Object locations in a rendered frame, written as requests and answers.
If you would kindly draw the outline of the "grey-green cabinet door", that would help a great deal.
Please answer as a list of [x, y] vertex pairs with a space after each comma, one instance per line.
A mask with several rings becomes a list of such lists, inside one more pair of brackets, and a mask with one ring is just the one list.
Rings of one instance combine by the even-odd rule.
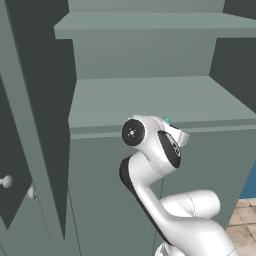
[[8, 229], [32, 180], [0, 76], [0, 179], [6, 175], [13, 177], [13, 185], [0, 185], [0, 218]]
[[[256, 21], [256, 0], [226, 0], [223, 12]], [[256, 37], [218, 39], [210, 77], [256, 113]]]
[[54, 26], [68, 0], [0, 0], [0, 74], [51, 241], [65, 239], [73, 44]]
[[69, 189], [82, 256], [152, 256], [155, 228], [119, 178], [134, 149], [119, 137], [73, 138]]
[[207, 216], [227, 227], [256, 160], [256, 126], [194, 132], [178, 170], [152, 185], [176, 213]]

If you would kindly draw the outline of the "grey-green lower cabinet door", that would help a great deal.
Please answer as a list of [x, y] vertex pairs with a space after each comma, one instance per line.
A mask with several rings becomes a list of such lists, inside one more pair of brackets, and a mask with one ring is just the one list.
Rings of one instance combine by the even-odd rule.
[[176, 213], [207, 216], [227, 227], [256, 160], [256, 126], [194, 132], [178, 170], [152, 185]]
[[69, 189], [82, 256], [152, 256], [155, 228], [119, 178], [134, 149], [119, 137], [73, 138]]

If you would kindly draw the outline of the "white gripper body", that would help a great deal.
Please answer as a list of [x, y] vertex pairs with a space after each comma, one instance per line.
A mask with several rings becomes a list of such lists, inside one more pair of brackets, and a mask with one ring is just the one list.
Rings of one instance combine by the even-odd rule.
[[188, 143], [189, 134], [183, 132], [181, 129], [173, 127], [171, 135], [179, 146], [185, 146]]

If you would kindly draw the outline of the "white round door knob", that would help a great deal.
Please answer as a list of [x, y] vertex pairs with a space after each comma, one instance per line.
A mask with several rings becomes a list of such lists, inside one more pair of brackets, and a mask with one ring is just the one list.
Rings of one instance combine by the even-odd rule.
[[13, 185], [13, 177], [6, 175], [4, 178], [0, 179], [0, 185], [4, 188], [10, 188]]
[[31, 200], [35, 200], [37, 197], [37, 192], [34, 186], [31, 186], [27, 191], [27, 196]]

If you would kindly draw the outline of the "grey-green open cabinet with shelves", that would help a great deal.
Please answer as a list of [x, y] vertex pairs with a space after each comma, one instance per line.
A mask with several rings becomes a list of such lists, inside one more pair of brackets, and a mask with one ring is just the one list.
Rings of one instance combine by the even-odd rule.
[[217, 45], [256, 39], [256, 20], [225, 0], [68, 0], [54, 27], [73, 43], [73, 136], [116, 136], [133, 115], [183, 129], [256, 126], [256, 113], [212, 75]]

